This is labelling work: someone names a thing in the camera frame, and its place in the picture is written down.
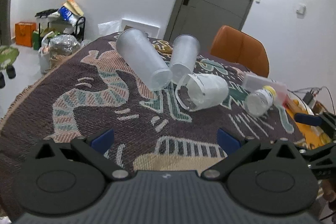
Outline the white flat box by wall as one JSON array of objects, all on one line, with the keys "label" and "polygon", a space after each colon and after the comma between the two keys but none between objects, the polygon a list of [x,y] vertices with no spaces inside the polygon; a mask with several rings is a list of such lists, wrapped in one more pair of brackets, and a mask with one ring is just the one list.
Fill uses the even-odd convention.
[{"label": "white flat box by wall", "polygon": [[127,30],[129,28],[136,28],[138,30],[142,30],[147,34],[148,37],[157,38],[159,34],[160,28],[151,24],[146,24],[142,22],[137,22],[129,19],[122,19],[120,28],[122,31]]}]

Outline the black power adapter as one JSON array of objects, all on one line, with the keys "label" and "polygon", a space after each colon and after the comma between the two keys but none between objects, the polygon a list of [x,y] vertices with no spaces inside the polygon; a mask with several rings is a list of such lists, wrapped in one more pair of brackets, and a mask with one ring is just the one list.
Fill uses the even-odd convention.
[{"label": "black power adapter", "polygon": [[307,92],[303,97],[303,102],[305,102],[307,105],[314,103],[314,94],[312,92]]}]

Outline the frosted cup lying behind bottle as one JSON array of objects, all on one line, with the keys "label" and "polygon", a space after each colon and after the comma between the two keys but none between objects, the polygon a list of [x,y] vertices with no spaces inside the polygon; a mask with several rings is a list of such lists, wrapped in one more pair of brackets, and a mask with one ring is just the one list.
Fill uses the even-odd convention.
[{"label": "frosted cup lying behind bottle", "polygon": [[245,74],[242,87],[246,91],[254,92],[264,86],[271,86],[276,91],[276,99],[274,100],[276,104],[282,105],[284,103],[288,94],[287,86],[284,83],[258,76],[250,72]]}]

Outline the patterned woven blanket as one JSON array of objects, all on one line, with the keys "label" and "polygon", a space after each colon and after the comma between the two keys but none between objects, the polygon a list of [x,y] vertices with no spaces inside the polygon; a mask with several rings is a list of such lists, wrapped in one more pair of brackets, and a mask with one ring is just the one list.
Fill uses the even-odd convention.
[{"label": "patterned woven blanket", "polygon": [[189,112],[175,85],[151,92],[116,51],[118,35],[91,42],[22,92],[1,121],[1,207],[16,220],[22,208],[14,182],[27,154],[44,138],[68,143],[77,136],[113,129],[106,157],[129,172],[137,169],[199,169],[223,158],[217,130],[263,141],[305,137],[283,107],[253,118],[244,110],[246,67],[203,53],[195,73],[220,76],[229,87],[220,105]]}]

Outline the orange leather chair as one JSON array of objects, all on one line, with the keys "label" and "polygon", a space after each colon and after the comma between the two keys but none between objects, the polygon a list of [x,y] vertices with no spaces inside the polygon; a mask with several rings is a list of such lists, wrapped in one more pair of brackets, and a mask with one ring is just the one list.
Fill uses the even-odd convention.
[{"label": "orange leather chair", "polygon": [[244,65],[258,76],[268,77],[269,60],[261,42],[230,26],[222,26],[211,45],[210,54]]}]

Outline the clear bottle yellow cap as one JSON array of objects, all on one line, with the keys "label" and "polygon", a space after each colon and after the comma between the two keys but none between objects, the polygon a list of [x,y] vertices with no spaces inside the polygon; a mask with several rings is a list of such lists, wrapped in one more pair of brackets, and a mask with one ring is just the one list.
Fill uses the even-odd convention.
[{"label": "clear bottle yellow cap", "polygon": [[264,115],[273,105],[276,98],[276,91],[271,86],[263,86],[245,98],[245,110],[253,117]]}]

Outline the black storage rack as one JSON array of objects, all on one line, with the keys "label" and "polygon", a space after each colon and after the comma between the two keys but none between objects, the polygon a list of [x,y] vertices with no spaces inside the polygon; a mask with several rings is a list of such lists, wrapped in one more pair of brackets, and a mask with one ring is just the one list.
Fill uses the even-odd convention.
[{"label": "black storage rack", "polygon": [[49,9],[37,12],[35,19],[40,43],[45,34],[51,31],[73,35],[79,42],[84,40],[85,16],[74,16],[69,22],[63,19],[57,9]]}]

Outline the short frosted plastic cup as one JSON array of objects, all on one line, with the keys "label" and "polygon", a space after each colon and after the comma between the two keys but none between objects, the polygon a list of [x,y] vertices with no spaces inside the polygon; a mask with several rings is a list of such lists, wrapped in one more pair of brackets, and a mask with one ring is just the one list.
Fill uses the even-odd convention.
[{"label": "short frosted plastic cup", "polygon": [[199,51],[200,43],[192,35],[180,35],[174,40],[169,65],[173,83],[177,84],[184,75],[193,73]]}]

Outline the white wall switch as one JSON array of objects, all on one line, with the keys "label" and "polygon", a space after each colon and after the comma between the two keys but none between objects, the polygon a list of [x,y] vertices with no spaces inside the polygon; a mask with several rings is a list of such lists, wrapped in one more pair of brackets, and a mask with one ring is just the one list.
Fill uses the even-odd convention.
[{"label": "white wall switch", "polygon": [[306,13],[306,5],[299,3],[296,8],[296,13],[298,15],[305,15]]}]

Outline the tall frosted plastic cup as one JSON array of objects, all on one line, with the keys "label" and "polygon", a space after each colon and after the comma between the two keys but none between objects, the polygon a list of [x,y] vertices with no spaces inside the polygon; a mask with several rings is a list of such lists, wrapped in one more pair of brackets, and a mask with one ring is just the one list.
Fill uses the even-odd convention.
[{"label": "tall frosted plastic cup", "polygon": [[131,28],[122,32],[116,49],[149,90],[161,90],[171,82],[171,70],[143,31]]}]

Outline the white bowl of oranges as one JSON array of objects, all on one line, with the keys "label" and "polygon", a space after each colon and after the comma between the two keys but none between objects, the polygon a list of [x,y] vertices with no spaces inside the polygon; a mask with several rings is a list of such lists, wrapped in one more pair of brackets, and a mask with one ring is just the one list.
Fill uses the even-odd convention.
[{"label": "white bowl of oranges", "polygon": [[[300,110],[300,112],[304,113],[304,114],[309,114],[309,115],[313,115],[313,111],[311,110],[311,108],[302,101],[302,99],[294,94],[291,93],[290,91],[288,91],[287,94],[287,98],[291,100],[291,102],[293,102],[295,104],[295,106],[297,106]],[[294,112],[291,110],[291,108],[287,105],[286,101],[283,104],[286,113],[291,117],[294,118]]]}]

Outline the clear cup with paper wrap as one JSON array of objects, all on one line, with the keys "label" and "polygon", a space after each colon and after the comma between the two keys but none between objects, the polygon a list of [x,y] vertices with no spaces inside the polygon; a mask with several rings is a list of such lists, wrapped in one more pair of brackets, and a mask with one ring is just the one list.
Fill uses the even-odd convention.
[{"label": "clear cup with paper wrap", "polygon": [[205,73],[183,76],[175,89],[178,103],[189,112],[218,106],[228,94],[229,89],[225,79]]}]

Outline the clear plastic bag with jar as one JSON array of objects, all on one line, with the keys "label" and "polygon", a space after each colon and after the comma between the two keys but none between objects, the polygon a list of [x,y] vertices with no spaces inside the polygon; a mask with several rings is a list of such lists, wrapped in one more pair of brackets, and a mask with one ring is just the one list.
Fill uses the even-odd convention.
[{"label": "clear plastic bag with jar", "polygon": [[80,49],[80,43],[73,35],[58,35],[50,39],[49,53],[51,67],[58,66],[67,56]]}]

